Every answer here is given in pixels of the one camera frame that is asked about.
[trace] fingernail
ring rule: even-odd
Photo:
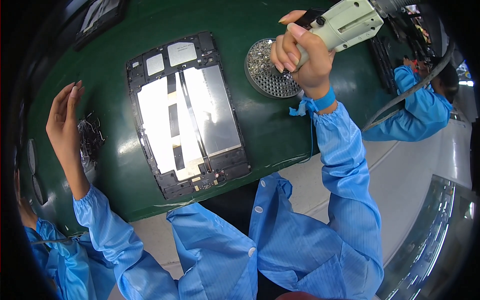
[[[293,53],[289,52],[287,56],[295,65],[298,65],[299,59]]]
[[[275,67],[280,73],[283,72],[284,66],[281,63],[276,63]]]
[[[301,37],[304,33],[307,32],[307,29],[301,27],[301,26],[298,26],[297,24],[295,23],[289,23],[287,25],[287,30],[290,31],[290,33],[292,33],[293,37],[294,38],[299,38]]]
[[[78,87],[75,85],[70,92],[70,97],[76,98],[78,93]]]
[[[286,68],[287,70],[289,70],[290,72],[294,72],[294,71],[295,71],[295,67],[292,67],[292,65],[289,64],[288,62],[284,63],[284,65],[285,65],[285,68]]]
[[[288,18],[288,15],[289,13],[287,13],[286,15],[284,15],[280,20],[278,20],[279,23],[282,23],[283,21],[285,21],[287,18]]]

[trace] green workbench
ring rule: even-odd
[[[126,221],[161,214],[179,206],[175,203],[205,200],[308,158],[310,119],[288,115],[288,107],[296,107],[298,99],[274,100],[260,95],[247,81],[243,63],[253,43],[284,33],[285,26],[277,21],[289,11],[330,6],[326,0],[244,0],[228,4],[221,0],[131,0],[125,20],[80,52],[66,51],[45,78],[29,109],[27,138],[35,140],[36,177],[48,201],[41,206],[35,200],[26,149],[21,162],[22,194],[33,199],[40,217],[54,222],[66,235],[85,231],[76,222],[70,188],[45,132],[52,99],[65,85],[79,79],[86,91],[77,116],[94,111],[106,138],[97,169],[87,176],[109,198],[112,210]],[[166,201],[135,131],[125,65],[156,46],[204,30],[211,31],[216,39],[252,172],[207,191]],[[386,25],[381,34],[389,34]],[[330,79],[337,99],[359,127],[393,98],[381,89],[366,43],[338,53]]]

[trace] circular mesh tray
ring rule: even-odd
[[[28,140],[27,159],[28,159],[28,166],[30,167],[30,172],[32,172],[32,174],[35,174],[35,171],[36,171],[36,149],[35,149],[35,141],[33,139]]]
[[[245,58],[245,75],[250,84],[262,95],[270,98],[289,98],[301,91],[290,73],[280,76],[271,72],[270,48],[274,38],[265,38],[256,42]]]
[[[43,202],[43,196],[42,196],[42,191],[40,190],[40,185],[38,184],[38,180],[33,174],[32,174],[32,186],[33,186],[33,192],[35,193],[35,197],[38,203],[40,203],[40,205],[45,204]]]

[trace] electrical wire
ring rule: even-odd
[[[307,158],[307,160],[305,160],[305,161],[299,162],[299,164],[304,164],[304,163],[308,162],[310,160],[310,158],[313,156],[313,118],[310,119],[310,136],[311,136],[311,139],[312,139],[312,149],[310,150],[310,157]]]
[[[87,234],[88,232],[82,233],[80,235],[75,236],[74,238],[79,238],[84,234]],[[72,238],[64,238],[61,240],[37,240],[37,241],[31,241],[30,245],[38,245],[38,244],[46,244],[46,243],[62,243],[71,240]]]
[[[438,74],[440,74],[440,72],[445,68],[445,66],[450,62],[450,58],[452,57],[452,54],[455,50],[455,43],[453,41],[450,41],[450,44],[448,44],[448,47],[447,47],[447,51],[445,53],[445,55],[442,57],[442,60],[440,61],[440,63],[432,70],[432,72],[430,74],[428,74],[427,77],[425,77],[425,79],[423,79],[422,81],[420,81],[419,83],[417,83],[416,85],[414,85],[413,87],[411,87],[410,89],[408,89],[407,91],[403,92],[402,94],[400,94],[399,96],[395,97],[393,100],[391,100],[390,102],[388,102],[384,107],[382,107],[379,111],[377,111],[373,117],[371,117],[368,121],[367,121],[367,124],[363,127],[363,129],[361,130],[362,132],[364,132],[365,130],[368,130],[370,129],[373,124],[373,122],[375,122],[375,120],[381,115],[383,114],[387,109],[391,108],[392,106],[394,106],[395,104],[399,103],[400,101],[404,100],[405,98],[407,98],[408,96],[412,95],[413,93],[415,93],[416,91],[420,90],[421,88],[423,88],[428,82],[430,82],[433,78],[435,78]]]

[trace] screw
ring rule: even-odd
[[[325,19],[322,16],[318,17],[316,21],[317,24],[319,24],[320,26],[323,26],[325,24]]]

